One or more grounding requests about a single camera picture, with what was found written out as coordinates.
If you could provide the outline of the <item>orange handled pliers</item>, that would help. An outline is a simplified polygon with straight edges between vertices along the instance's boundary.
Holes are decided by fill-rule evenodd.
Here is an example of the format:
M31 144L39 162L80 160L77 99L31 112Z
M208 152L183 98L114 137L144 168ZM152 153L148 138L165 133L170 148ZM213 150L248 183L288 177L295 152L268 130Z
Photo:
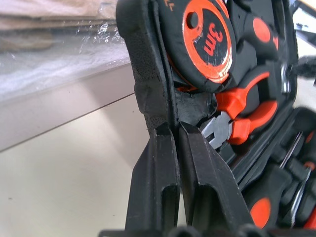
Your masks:
M215 95L219 114L200 126L212 148L217 149L226 141L232 145L241 145L254 130L263 127L274 117L277 111L276 100L260 103L246 118L239 116L247 105L250 90L269 76L266 70L252 70L239 86Z

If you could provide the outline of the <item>black orange screwdriver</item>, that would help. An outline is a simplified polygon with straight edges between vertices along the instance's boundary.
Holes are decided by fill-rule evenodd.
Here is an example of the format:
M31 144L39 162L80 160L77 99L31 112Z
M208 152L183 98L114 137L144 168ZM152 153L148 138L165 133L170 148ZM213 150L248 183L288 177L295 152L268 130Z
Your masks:
M255 226L260 229L276 224L282 193L293 180L284 168L302 135L302 131L297 134L280 165L269 164L255 184L246 190L244 199Z

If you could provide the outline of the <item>black orange tape measure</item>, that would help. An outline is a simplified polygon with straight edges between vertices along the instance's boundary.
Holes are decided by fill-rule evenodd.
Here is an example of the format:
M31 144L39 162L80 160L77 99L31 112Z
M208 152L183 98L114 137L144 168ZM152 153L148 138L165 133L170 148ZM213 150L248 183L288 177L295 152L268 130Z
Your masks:
M236 40L223 0L156 0L172 69L200 90L219 92L230 80Z

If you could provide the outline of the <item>black plastic tool case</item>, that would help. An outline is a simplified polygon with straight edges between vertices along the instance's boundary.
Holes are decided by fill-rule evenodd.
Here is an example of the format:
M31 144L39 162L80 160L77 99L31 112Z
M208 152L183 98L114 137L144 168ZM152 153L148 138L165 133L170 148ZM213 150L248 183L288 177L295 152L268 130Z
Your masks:
M158 126L167 123L174 137L179 163L180 123L185 122L200 130L205 121L218 115L215 95L237 87L230 87L233 80L231 72L227 86L215 93L197 89L183 81L172 69L167 57L156 0L118 0L116 18L118 31L125 40L131 60L138 107L145 117L149 134ZM287 98L278 100L271 96L260 96L258 86L261 82L267 83L269 76L250 90L247 105L239 115L246 118L260 103L276 100L277 110L274 117L263 127L254 130L241 145L232 145L226 141L214 149L231 169L244 199L246 190L255 184L265 168L269 164L280 165L297 134L303 132L284 168L293 180L282 193L274 226L260 229L252 220L236 232L198 231L187 224L180 175L177 226L169 231L128 231L125 228L122 231L103 230L98 237L316 237L316 205L302 227L291 228L293 202L301 182L307 175L303 159L313 158L316 161L316 144L308 150L304 149L307 136L316 130L316 112L302 107L293 108L293 103L297 95L299 76L313 79L316 86L316 55L298 56L298 61L290 65L284 75L296 79L284 83L283 89L291 90Z

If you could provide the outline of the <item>black orange claw hammer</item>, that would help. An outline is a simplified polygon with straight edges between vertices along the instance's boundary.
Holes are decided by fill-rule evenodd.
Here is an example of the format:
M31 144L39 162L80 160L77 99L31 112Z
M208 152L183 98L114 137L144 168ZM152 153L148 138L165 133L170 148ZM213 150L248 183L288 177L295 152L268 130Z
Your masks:
M288 0L228 0L227 7L237 43L230 87L259 68L270 72L267 83L258 86L260 96L287 98L291 90L284 90L284 83L296 79L284 72L298 61Z

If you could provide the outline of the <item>clear plastic bag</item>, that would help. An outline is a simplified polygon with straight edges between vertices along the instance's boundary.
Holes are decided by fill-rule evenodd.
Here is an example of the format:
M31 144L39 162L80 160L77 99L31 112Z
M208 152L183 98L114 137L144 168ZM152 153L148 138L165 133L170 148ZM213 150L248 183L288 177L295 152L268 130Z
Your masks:
M129 62L118 0L0 0L0 103Z

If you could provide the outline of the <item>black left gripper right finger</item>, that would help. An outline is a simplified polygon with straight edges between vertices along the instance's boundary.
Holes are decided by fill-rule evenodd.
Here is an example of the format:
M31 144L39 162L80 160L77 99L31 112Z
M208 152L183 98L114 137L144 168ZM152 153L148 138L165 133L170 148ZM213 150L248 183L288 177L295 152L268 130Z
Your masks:
M201 131L185 122L178 158L187 224L198 231L236 232L252 218L234 175Z

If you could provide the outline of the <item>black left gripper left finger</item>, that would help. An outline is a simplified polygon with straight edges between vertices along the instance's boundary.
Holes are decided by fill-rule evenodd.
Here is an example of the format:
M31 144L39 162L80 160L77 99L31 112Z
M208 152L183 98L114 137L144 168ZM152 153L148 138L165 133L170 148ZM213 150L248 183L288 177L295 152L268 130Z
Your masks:
M169 231L177 226L180 174L167 123L155 128L133 171L125 229Z

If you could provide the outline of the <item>small orange test pen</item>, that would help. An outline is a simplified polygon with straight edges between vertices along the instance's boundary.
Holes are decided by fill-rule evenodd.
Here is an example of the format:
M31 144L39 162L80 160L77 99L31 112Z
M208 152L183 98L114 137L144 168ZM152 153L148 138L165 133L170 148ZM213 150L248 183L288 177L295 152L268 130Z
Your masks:
M309 133L305 140L304 149L308 150L310 147L312 147L314 144L316 144L316 130L313 130Z

